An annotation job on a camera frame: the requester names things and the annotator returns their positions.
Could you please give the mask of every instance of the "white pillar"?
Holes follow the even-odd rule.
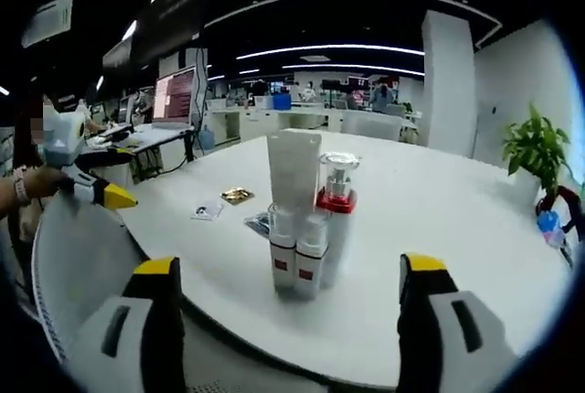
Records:
[[[222,96],[228,96],[228,83],[225,81],[218,81],[215,83],[215,97],[221,98]]]
[[[477,123],[469,23],[428,11],[422,23],[422,39],[425,81],[421,143],[469,157]]]
[[[399,78],[399,102],[412,104],[412,80],[411,78]]]

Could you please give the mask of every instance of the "blue bin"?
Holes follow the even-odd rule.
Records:
[[[293,99],[290,94],[275,94],[272,96],[272,108],[274,110],[290,110],[293,106]]]

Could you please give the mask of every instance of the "plant pot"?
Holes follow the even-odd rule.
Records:
[[[533,207],[536,204],[538,190],[540,189],[540,178],[521,167],[516,171],[514,189],[519,204]]]

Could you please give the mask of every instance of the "white round table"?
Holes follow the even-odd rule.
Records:
[[[516,207],[504,170],[426,148],[322,133],[322,151],[362,157],[355,174],[356,227],[348,270],[309,303],[273,289],[268,241],[244,218],[271,203],[266,138],[209,155],[133,189],[121,211],[150,257],[181,258],[185,296],[217,323],[267,354],[361,386],[399,381],[399,256],[445,260],[462,290],[504,322],[518,354],[533,347],[563,300],[569,270],[547,246],[530,211]],[[213,222],[191,219],[230,187],[256,196],[226,205]]]

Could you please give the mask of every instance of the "cable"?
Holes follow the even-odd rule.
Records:
[[[205,29],[205,24],[203,23],[203,20],[205,20],[205,13],[207,10],[207,0],[203,0],[203,2],[205,2],[203,4],[202,10],[201,10],[201,28],[199,29],[199,39],[201,39],[203,37],[203,30]],[[199,58],[199,51],[201,48],[197,48],[197,52],[196,52],[196,56],[195,56],[195,63],[198,63],[198,58]],[[197,92],[195,94],[195,108],[197,109],[197,112],[199,113],[199,102],[197,101],[197,97],[199,96],[199,87],[200,87],[200,78],[199,78],[199,73],[197,72],[197,68],[196,68],[196,74],[197,74]],[[205,150],[203,149],[203,145],[201,144],[201,139],[199,138],[199,133],[201,132],[201,128],[203,126],[203,114],[205,112],[207,105],[205,102],[205,95],[203,97],[203,105],[201,108],[201,112],[199,113],[199,118],[198,118],[198,123],[197,123],[197,127],[195,129],[195,135],[193,136],[193,143],[191,144],[191,147],[193,147],[195,145],[195,140],[197,140],[197,143],[199,144],[199,149],[201,150],[201,154],[203,156],[205,156]]]
[[[201,150],[201,154],[203,156],[205,156],[205,151],[203,150],[203,145],[201,144],[201,139],[199,138],[199,133],[201,132],[201,127],[203,126],[203,110],[205,108],[205,96],[204,96],[204,102],[203,102],[203,108],[201,108],[201,112],[199,112],[199,102],[197,101],[197,98],[199,97],[199,88],[201,87],[201,78],[199,78],[199,72],[197,71],[197,63],[199,60],[199,52],[200,52],[201,48],[197,48],[197,52],[195,52],[195,74],[197,75],[197,91],[195,92],[195,110],[197,111],[197,114],[199,114],[198,117],[198,124],[197,127],[195,129],[195,133],[193,135],[193,143],[191,144],[191,147],[195,146],[195,140],[197,139],[197,143],[199,143],[199,149]]]
[[[156,176],[160,176],[160,175],[164,175],[164,174],[170,174],[171,172],[176,171],[177,169],[179,169],[182,165],[184,165],[186,162],[186,157],[183,159],[183,161],[176,167],[174,167],[173,169],[169,169],[168,171],[163,171],[159,174],[157,174]]]

